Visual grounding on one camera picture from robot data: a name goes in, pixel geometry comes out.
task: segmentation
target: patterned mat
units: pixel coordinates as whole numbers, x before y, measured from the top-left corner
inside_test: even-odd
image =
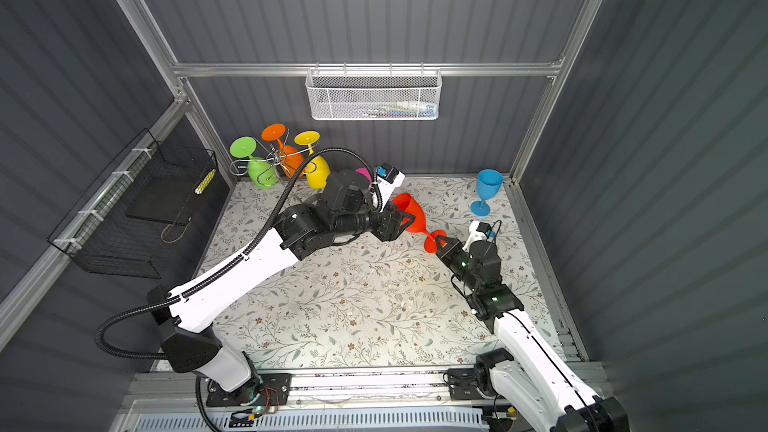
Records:
[[[251,240],[282,191],[239,182],[201,272]],[[315,192],[297,185],[295,196]],[[474,180],[406,179],[400,192],[422,206],[430,231],[466,238],[474,218],[469,205],[477,200]],[[492,212],[484,222],[502,220],[497,246],[504,283],[562,354],[504,191],[488,204]],[[447,268],[424,252],[424,237],[405,232],[382,243],[365,234],[350,245],[315,252],[245,294],[214,326],[260,369],[473,363],[476,354],[500,343],[456,294]]]

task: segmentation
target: yellow wine glass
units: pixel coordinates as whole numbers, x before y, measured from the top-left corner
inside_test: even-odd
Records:
[[[320,133],[317,130],[307,130],[293,139],[298,146],[309,147],[310,154],[314,153],[312,144],[317,143],[318,140],[320,140]],[[331,168],[328,167],[328,162],[324,158],[318,156],[310,161],[310,164],[307,165],[303,172],[306,174],[306,181],[310,184],[310,187],[324,188],[328,175],[331,174]]]

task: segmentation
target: wire wine glass holder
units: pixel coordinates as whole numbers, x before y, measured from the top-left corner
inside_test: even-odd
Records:
[[[238,177],[242,177],[249,174],[251,164],[267,163],[269,166],[264,167],[264,170],[259,172],[256,177],[251,176],[253,180],[258,182],[258,184],[266,188],[275,185],[276,181],[270,183],[270,180],[275,177],[277,177],[277,180],[280,181],[284,187],[286,186],[285,179],[292,177],[293,174],[309,174],[317,170],[317,165],[314,162],[307,164],[302,171],[298,170],[298,165],[304,160],[304,152],[311,152],[312,147],[308,146],[307,148],[297,150],[296,152],[287,151],[286,149],[288,146],[285,146],[284,144],[287,142],[289,134],[290,130],[286,126],[285,132],[280,135],[279,139],[277,139],[279,144],[277,148],[274,147],[272,141],[265,141],[265,144],[254,137],[253,139],[256,141],[256,144],[266,151],[264,158],[251,155],[248,155],[247,158],[237,158],[230,162],[230,172]],[[283,169],[285,176],[276,172],[279,168]]]

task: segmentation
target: aluminum frame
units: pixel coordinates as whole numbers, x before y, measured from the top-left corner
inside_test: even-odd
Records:
[[[176,62],[176,57],[160,32],[160,27],[149,13],[149,6],[144,0],[116,0],[134,28],[149,57],[158,68],[168,88],[178,95],[182,92],[181,86],[174,78],[170,64]]]
[[[528,130],[525,132],[523,143],[514,159],[512,169],[509,171],[509,175],[515,183],[520,182],[525,168],[528,167],[528,162],[530,162],[538,140],[542,137],[544,127],[547,125],[547,121],[558,103],[563,87],[571,75],[571,70],[581,52],[581,47],[587,39],[594,18],[597,16],[602,3],[603,0],[584,0],[581,5],[581,10],[576,17],[571,33],[568,35],[568,40],[563,48],[560,73],[550,81],[544,91],[542,99],[536,107],[536,112],[531,119],[531,123],[528,125]]]
[[[137,149],[147,148],[153,140],[152,137],[157,140],[165,139],[190,108],[190,103],[186,96],[174,100],[149,129],[150,133],[144,134],[144,137],[139,140],[134,150],[126,155],[115,168],[115,171],[128,168],[143,153]],[[101,187],[85,203],[83,210],[92,209],[107,194],[117,180],[119,180],[118,174],[110,174],[109,178],[101,184]],[[59,237],[71,237],[82,226],[85,219],[85,214],[74,216]],[[24,321],[27,320],[27,317],[29,317],[70,262],[71,260],[68,255],[62,253],[53,245],[48,246],[43,255],[22,277],[22,280],[3,299],[3,302],[0,304],[0,351],[4,349],[16,331],[24,324]]]
[[[613,389],[601,362],[568,364],[581,380],[604,397]],[[411,367],[324,368],[260,370],[264,374],[293,375],[288,395],[289,409],[384,408],[397,406],[491,405],[494,398],[451,402],[442,376],[453,365]],[[148,372],[134,376],[123,398],[119,414],[186,412],[194,407],[195,375]],[[499,398],[497,404],[506,404]]]
[[[318,70],[344,75],[418,75],[425,70],[440,70],[451,77],[555,77],[560,64],[549,63],[192,63],[171,67],[178,77],[306,77]]]
[[[229,426],[232,412],[212,410],[208,412],[210,420],[218,430],[238,432],[243,426]],[[489,430],[483,410],[462,405],[442,405],[429,410],[416,407],[398,407],[389,409],[337,409],[324,410],[285,410],[279,414],[269,414],[251,426],[259,432],[299,431],[316,432],[319,430],[398,430],[399,432],[478,432]],[[135,426],[120,430],[139,432],[203,432],[207,427],[197,412],[171,414],[142,414]]]

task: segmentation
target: robotic arm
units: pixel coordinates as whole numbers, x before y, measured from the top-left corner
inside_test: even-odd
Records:
[[[250,252],[245,246],[186,284],[169,291],[153,290],[148,296],[150,302],[182,298],[153,312],[162,349],[173,370],[202,374],[230,392],[238,404],[252,404],[259,397],[261,379],[247,355],[218,335],[213,320],[249,290],[314,251],[350,243],[365,232],[383,242],[397,239],[415,220],[389,202],[404,177],[388,164],[376,169],[379,205],[366,177],[351,170],[334,172],[322,194],[312,197],[310,203],[282,211]],[[350,240],[336,242],[338,237],[348,235],[352,236]],[[239,263],[222,273],[235,259]],[[187,296],[187,291],[205,282],[208,285]]]
[[[629,431],[619,402],[600,399],[574,374],[502,283],[492,226],[473,221],[464,245],[442,236],[437,244],[437,256],[451,270],[456,291],[504,344],[475,359],[475,383],[486,397],[500,395],[509,400],[537,432]]]
[[[323,149],[308,157],[301,168],[315,156],[335,150],[360,158],[346,149]],[[120,357],[167,359],[177,372],[193,371],[198,380],[207,377],[216,382],[233,404],[253,405],[263,399],[266,386],[253,363],[218,335],[213,320],[268,277],[314,251],[348,244],[365,232],[383,242],[397,239],[416,219],[389,201],[405,176],[387,164],[371,172],[375,196],[366,177],[344,170],[331,173],[318,196],[280,212],[296,182],[294,176],[255,240],[186,284],[171,290],[154,289],[148,294],[149,305],[104,322],[96,333],[97,346]],[[475,383],[486,397],[505,397],[540,432],[629,430],[619,403],[613,398],[600,399],[568,368],[502,283],[491,226],[475,221],[466,242],[438,237],[437,243],[437,256],[452,271],[452,283],[454,278],[462,283],[461,288],[454,283],[457,292],[504,344],[504,348],[477,357]],[[162,353],[133,352],[107,343],[104,334],[112,325],[146,312],[158,324]],[[199,385],[197,396],[206,420]],[[208,420],[206,424],[215,430]]]

